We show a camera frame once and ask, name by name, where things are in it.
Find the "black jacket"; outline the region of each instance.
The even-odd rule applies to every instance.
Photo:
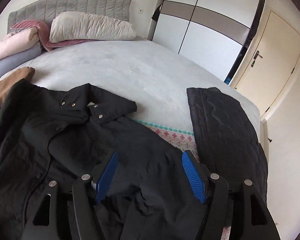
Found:
[[[96,208],[106,239],[195,239],[205,209],[182,153],[124,116],[136,110],[134,102],[90,84],[63,92],[16,83],[0,111],[0,239],[20,239],[50,181],[71,190],[113,151],[119,166]]]
[[[217,88],[188,88],[200,162],[228,182],[252,180],[266,203],[268,163],[240,102]]]

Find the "wardrobe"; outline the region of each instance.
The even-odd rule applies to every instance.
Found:
[[[153,41],[224,81],[248,37],[260,0],[164,0]]]

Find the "cream door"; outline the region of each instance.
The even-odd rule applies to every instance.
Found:
[[[255,55],[235,89],[263,115],[286,84],[299,55],[299,33],[271,11]]]

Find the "bed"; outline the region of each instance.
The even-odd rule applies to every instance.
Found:
[[[9,15],[10,27],[24,19],[51,25],[64,11],[81,11],[129,21],[131,0],[40,0]],[[217,87],[237,99],[257,135],[258,108],[213,74],[181,55],[143,38],[133,41],[90,41],[57,48],[19,66],[35,68],[32,83],[67,91],[90,83],[137,103],[132,119],[192,133],[186,89]]]

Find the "blue gripper pad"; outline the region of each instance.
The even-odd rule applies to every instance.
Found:
[[[108,165],[104,169],[102,175],[100,176],[100,179],[97,182],[97,186],[96,186],[97,194],[95,197],[95,202],[97,204],[99,204],[101,200],[106,198],[106,193],[110,187],[118,163],[119,163],[118,154],[114,152],[111,159],[108,162]]]
[[[201,204],[204,204],[207,199],[204,191],[204,183],[202,182],[196,168],[186,152],[182,154],[182,166],[186,172],[194,196],[200,201]]]

